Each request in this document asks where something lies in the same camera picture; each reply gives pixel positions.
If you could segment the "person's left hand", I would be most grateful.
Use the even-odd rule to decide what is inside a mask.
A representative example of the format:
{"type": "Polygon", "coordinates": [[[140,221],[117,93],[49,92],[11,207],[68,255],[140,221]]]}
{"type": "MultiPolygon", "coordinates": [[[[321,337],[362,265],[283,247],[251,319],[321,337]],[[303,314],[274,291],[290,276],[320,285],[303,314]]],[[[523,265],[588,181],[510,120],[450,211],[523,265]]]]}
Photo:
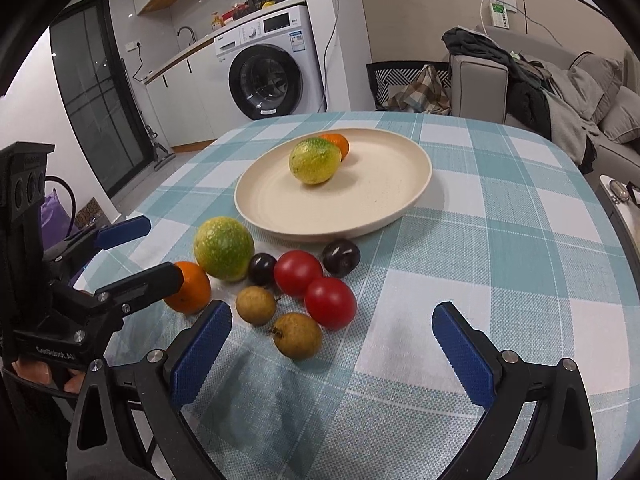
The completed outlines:
{"type": "MultiPolygon", "coordinates": [[[[12,363],[14,372],[23,379],[50,388],[55,387],[55,381],[50,366],[45,362],[29,359],[18,359],[12,363]]],[[[86,374],[72,370],[72,377],[65,383],[63,390],[67,393],[80,393],[86,374]]]]}

